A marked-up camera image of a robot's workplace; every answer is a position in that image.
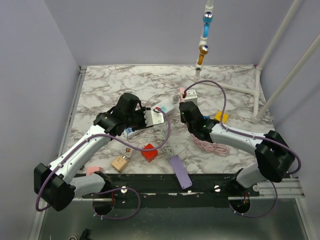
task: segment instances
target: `robotic arm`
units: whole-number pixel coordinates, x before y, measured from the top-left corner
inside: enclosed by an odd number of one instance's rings
[[[266,180],[276,183],[281,182],[295,159],[289,151],[277,144],[239,135],[230,130],[268,138],[287,146],[276,131],[271,130],[267,134],[263,134],[247,132],[228,126],[225,129],[218,120],[204,119],[198,106],[193,101],[180,102],[179,109],[182,123],[185,123],[188,131],[199,140],[229,145],[256,156],[257,163],[245,169],[240,169],[227,185],[234,192],[242,192],[252,185]]]
[[[61,211],[73,198],[100,192],[108,182],[103,173],[74,177],[94,153],[112,140],[105,134],[115,137],[120,136],[126,128],[136,131],[162,123],[162,114],[149,107],[142,107],[137,96],[124,93],[116,106],[96,116],[85,135],[65,154],[47,166],[40,163],[34,169],[35,193],[39,194],[49,178],[40,195],[56,211]]]

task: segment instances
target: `purple block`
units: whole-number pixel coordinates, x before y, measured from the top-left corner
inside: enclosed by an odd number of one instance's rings
[[[181,187],[183,189],[191,187],[192,181],[180,157],[178,155],[170,157],[170,164],[176,177],[178,178]]]

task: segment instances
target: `red cube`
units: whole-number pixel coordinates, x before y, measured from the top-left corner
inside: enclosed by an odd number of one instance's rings
[[[145,146],[143,149],[154,149],[155,147],[152,146],[150,143]],[[149,163],[158,156],[158,151],[153,150],[153,151],[142,151],[141,155],[147,160]]]

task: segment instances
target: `marble table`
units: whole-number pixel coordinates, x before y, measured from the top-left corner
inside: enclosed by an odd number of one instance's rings
[[[128,92],[140,98],[143,106],[153,106],[158,102],[170,98],[177,93],[179,87],[188,87],[195,82],[193,66],[178,65],[124,65],[124,66],[90,66],[87,68],[83,87],[77,106],[74,123],[72,126],[68,147],[78,141],[99,112],[106,112],[114,106],[121,94]],[[255,68],[245,66],[205,66],[201,72],[200,80],[214,80],[228,83],[242,88],[254,89]],[[219,88],[206,84],[195,86],[198,94],[198,106],[205,116],[214,117],[222,109],[223,95]],[[226,90],[229,114],[227,125],[238,129],[267,133],[274,130],[269,113],[258,124],[251,122],[254,99],[251,95]],[[260,105],[265,98],[261,91]],[[170,115],[172,133],[168,145],[179,154],[187,171],[191,174],[235,173],[240,168],[246,168],[255,163],[256,158],[242,150],[230,147],[230,155],[221,157],[214,153],[201,150],[190,141],[190,134],[180,121],[178,105]],[[167,125],[157,126],[157,129],[166,129]],[[147,143],[156,146],[156,138],[152,129],[142,135],[133,137],[130,141],[136,147],[143,147]],[[114,158],[124,152],[125,146],[117,141],[112,141],[101,148],[85,165],[102,167],[105,173],[117,173],[111,166]],[[124,174],[172,174],[174,173],[169,162],[169,157],[159,149],[159,155],[148,163],[140,152],[133,152],[129,165]]]

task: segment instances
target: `gray wall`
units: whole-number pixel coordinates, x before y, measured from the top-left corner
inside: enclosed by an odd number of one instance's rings
[[[45,0],[79,65],[197,60],[207,0]],[[257,64],[293,0],[216,0],[204,64]]]
[[[0,3],[0,239],[27,239],[35,166],[58,153],[78,66],[42,0]]]
[[[262,70],[266,98],[277,89],[288,72],[320,33],[320,1],[301,5],[287,33]],[[275,128],[302,160],[298,173],[310,214],[320,238],[320,49],[311,57],[271,107]]]

